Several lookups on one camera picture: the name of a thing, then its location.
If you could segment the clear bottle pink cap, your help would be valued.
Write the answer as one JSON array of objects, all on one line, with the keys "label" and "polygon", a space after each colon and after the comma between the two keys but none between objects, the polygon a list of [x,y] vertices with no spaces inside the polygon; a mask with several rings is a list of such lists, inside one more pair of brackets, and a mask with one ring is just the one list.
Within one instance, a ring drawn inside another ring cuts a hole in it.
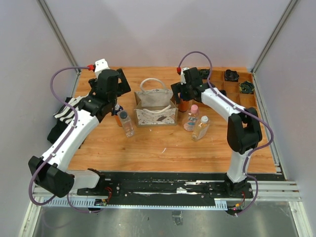
[{"label": "clear bottle pink cap", "polygon": [[183,128],[188,132],[192,132],[198,119],[199,119],[199,108],[198,108],[198,105],[193,104],[191,105],[190,110],[185,115],[184,119],[182,120]]}]

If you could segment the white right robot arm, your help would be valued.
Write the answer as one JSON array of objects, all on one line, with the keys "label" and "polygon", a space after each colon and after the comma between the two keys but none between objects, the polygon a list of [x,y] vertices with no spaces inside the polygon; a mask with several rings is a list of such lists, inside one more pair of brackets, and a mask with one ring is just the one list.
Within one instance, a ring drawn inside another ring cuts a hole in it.
[{"label": "white right robot arm", "polygon": [[203,82],[194,68],[177,68],[180,82],[171,85],[177,104],[195,100],[212,108],[227,122],[227,142],[232,149],[229,170],[224,180],[224,193],[236,197],[246,187],[251,151],[262,140],[262,131],[255,108],[245,108],[225,96],[210,82]]}]

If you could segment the bright blue pump bottle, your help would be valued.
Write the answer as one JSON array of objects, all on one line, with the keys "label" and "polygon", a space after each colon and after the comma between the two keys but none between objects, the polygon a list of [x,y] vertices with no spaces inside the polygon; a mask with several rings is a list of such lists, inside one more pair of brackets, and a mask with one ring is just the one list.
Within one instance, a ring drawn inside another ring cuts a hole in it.
[{"label": "bright blue pump bottle", "polygon": [[181,98],[180,103],[178,104],[178,110],[184,113],[189,109],[189,105],[189,101],[185,101]]}]

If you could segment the clear bottle white cap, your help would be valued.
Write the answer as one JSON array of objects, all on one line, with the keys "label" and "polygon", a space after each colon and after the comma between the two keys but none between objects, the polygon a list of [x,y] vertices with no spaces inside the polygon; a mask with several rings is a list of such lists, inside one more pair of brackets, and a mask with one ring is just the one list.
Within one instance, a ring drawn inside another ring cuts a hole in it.
[{"label": "clear bottle white cap", "polygon": [[198,141],[200,140],[206,133],[210,126],[210,119],[208,116],[202,116],[200,120],[195,124],[193,133],[192,133],[192,140]]}]

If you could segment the clear bottle dark cap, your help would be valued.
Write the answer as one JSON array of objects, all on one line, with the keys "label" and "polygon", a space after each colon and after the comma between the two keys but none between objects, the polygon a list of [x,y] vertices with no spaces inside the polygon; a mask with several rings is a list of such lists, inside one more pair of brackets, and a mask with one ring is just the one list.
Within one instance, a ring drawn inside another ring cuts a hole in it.
[{"label": "clear bottle dark cap", "polygon": [[122,124],[124,132],[127,137],[132,137],[134,135],[134,128],[130,116],[126,110],[118,112],[118,118]]}]

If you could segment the black white striped cloth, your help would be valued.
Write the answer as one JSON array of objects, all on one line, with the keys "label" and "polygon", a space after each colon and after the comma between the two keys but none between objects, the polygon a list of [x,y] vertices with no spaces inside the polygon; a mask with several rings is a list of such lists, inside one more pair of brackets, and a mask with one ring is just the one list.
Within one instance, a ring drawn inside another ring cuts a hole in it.
[{"label": "black white striped cloth", "polygon": [[[67,97],[65,102],[78,110],[78,106],[82,98],[84,98],[84,96],[78,96],[76,98]],[[65,131],[68,124],[73,120],[75,113],[71,108],[63,105],[53,116],[55,119],[57,119],[57,122],[47,137],[47,140],[51,144],[54,144],[60,135]]]}]

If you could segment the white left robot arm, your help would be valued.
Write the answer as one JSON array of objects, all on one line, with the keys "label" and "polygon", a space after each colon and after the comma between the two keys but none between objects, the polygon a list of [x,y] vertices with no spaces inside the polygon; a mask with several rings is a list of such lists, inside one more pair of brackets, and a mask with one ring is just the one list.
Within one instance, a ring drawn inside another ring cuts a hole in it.
[{"label": "white left robot arm", "polygon": [[91,91],[81,98],[73,120],[57,141],[41,156],[33,156],[28,162],[32,178],[29,197],[33,198],[33,184],[63,198],[71,190],[88,188],[94,195],[101,195],[106,183],[101,173],[94,169],[69,171],[68,166],[87,136],[107,114],[114,114],[117,98],[131,91],[122,69],[103,69],[96,78],[89,80]]}]

